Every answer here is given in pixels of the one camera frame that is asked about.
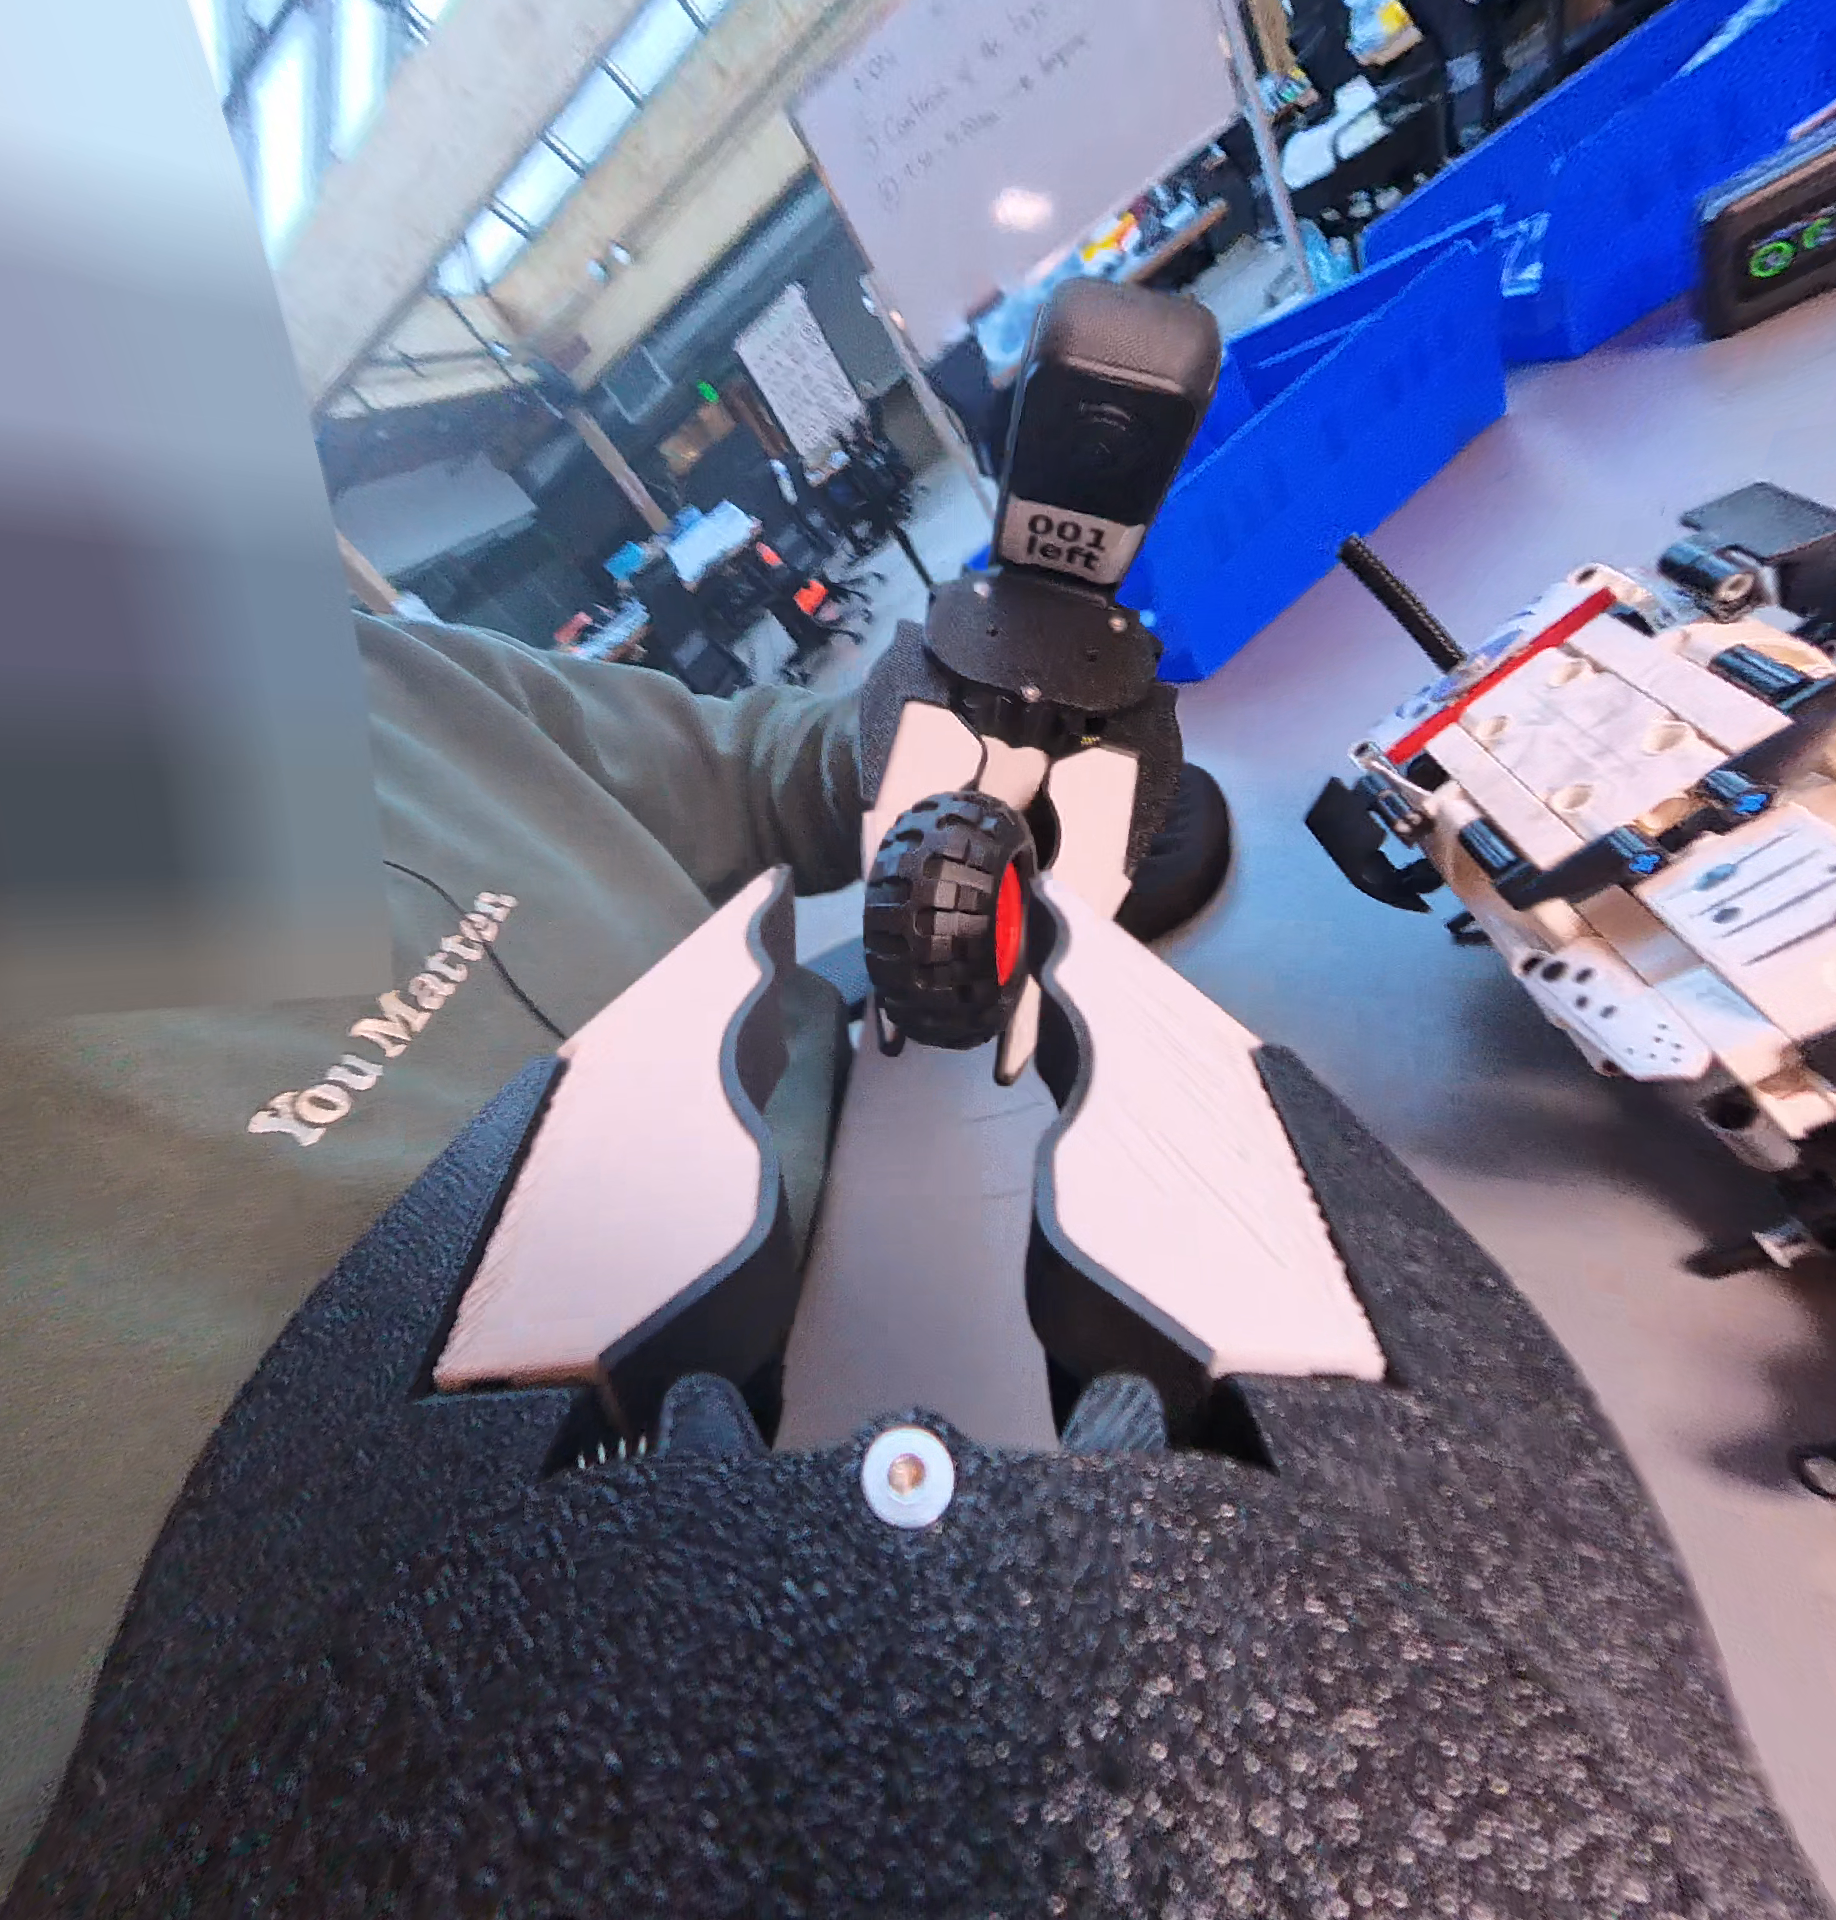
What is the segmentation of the white lego truck model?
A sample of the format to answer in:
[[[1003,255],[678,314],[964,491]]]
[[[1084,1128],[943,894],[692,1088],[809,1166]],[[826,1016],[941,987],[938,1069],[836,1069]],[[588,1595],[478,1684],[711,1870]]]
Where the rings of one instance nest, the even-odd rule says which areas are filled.
[[[1836,509],[1751,484],[1650,567],[1573,567],[1460,642],[1359,537],[1432,662],[1305,815],[1344,880],[1490,947],[1603,1078],[1680,1088],[1782,1220],[1704,1278],[1836,1260]]]

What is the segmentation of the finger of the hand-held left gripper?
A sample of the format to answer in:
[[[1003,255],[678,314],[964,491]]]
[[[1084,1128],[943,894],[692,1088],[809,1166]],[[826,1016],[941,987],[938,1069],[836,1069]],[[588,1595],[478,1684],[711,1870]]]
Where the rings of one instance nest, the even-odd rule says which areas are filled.
[[[903,708],[878,797],[864,815],[864,870],[869,872],[894,824],[919,800],[971,790],[979,780],[979,734],[950,708]]]
[[[1051,759],[1045,750],[995,747],[995,800],[1025,815],[1051,802],[1051,872],[1098,912],[1113,916],[1130,894],[1130,826],[1138,821],[1141,759],[1124,747],[1087,747]],[[995,1082],[1012,1088],[1033,1060],[1040,1035],[1040,985],[1030,961],[1030,880],[1012,870],[1000,882],[995,956],[1020,991],[1000,1037]]]

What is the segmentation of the small black device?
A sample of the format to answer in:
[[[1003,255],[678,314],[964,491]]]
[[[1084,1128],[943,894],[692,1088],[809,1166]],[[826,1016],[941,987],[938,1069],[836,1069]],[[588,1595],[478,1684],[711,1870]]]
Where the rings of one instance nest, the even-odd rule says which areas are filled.
[[[1836,291],[1836,118],[1704,195],[1694,241],[1709,339]]]

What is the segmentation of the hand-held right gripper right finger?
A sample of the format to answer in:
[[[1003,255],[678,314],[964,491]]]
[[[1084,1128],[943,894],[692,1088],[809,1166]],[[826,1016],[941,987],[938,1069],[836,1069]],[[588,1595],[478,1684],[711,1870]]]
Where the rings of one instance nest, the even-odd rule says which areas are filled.
[[[1144,1378],[1194,1421],[1219,1380],[1390,1378],[1263,1074],[1263,1039],[1074,886],[1040,882],[1025,1315],[1071,1382]]]

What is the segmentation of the person's left forearm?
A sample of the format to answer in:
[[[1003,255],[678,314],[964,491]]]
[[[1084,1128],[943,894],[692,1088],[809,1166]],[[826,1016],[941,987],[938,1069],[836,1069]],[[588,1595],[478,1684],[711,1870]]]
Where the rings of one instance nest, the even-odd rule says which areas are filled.
[[[366,662],[420,712],[505,734],[467,771],[608,797],[711,899],[787,866],[809,896],[857,880],[864,767],[853,694],[762,682],[730,699],[624,662],[547,661],[506,637],[358,616]]]

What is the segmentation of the black lego wheel red hub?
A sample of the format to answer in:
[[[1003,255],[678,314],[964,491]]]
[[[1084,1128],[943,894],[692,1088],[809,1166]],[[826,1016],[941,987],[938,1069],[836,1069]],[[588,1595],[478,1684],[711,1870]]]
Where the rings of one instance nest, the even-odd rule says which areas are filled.
[[[864,966],[895,1039],[964,1055],[1005,1029],[1033,880],[1033,835],[1003,800],[950,790],[894,821],[864,880]]]

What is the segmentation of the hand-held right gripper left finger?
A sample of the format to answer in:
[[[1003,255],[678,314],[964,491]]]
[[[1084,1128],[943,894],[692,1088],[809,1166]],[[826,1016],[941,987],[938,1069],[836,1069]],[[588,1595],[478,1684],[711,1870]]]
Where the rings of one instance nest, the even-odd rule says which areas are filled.
[[[441,1394],[590,1387],[661,1409],[711,1372],[751,1382],[799,1300],[768,1104],[787,1069],[789,872],[581,1027],[433,1364]]]

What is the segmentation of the whiteboard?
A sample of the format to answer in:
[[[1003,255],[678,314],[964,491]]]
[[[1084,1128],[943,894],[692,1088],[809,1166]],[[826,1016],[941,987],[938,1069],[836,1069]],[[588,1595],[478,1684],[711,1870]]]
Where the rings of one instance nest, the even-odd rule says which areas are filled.
[[[1234,118],[1215,4],[901,4],[789,109],[922,368]]]

